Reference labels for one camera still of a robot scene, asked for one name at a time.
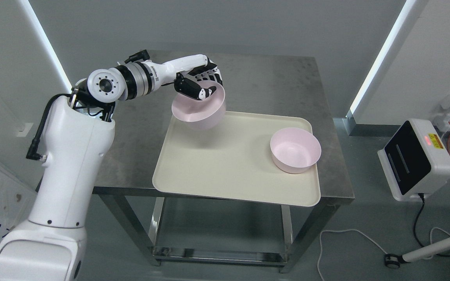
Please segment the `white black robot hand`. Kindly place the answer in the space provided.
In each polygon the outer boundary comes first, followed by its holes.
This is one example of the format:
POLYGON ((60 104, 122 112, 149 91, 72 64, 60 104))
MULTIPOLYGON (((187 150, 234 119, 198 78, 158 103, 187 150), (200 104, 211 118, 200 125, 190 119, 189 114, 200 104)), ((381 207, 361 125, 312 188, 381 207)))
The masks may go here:
POLYGON ((216 87, 203 88, 198 82, 213 81, 223 85, 220 69, 208 56, 198 54, 173 59, 162 64, 165 84, 173 84, 176 92, 195 101, 211 97, 216 87))

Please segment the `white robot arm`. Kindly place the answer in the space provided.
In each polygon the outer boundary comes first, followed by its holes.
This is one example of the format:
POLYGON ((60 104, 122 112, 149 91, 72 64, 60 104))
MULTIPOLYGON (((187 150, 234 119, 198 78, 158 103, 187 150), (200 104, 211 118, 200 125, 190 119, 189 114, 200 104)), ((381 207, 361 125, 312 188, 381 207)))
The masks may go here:
POLYGON ((206 55, 150 60, 146 50, 79 80, 47 103, 27 151, 44 173, 30 215, 0 242, 0 281, 73 281, 86 252, 86 213, 102 160, 114 141, 116 101, 184 83, 186 75, 220 70, 206 55))

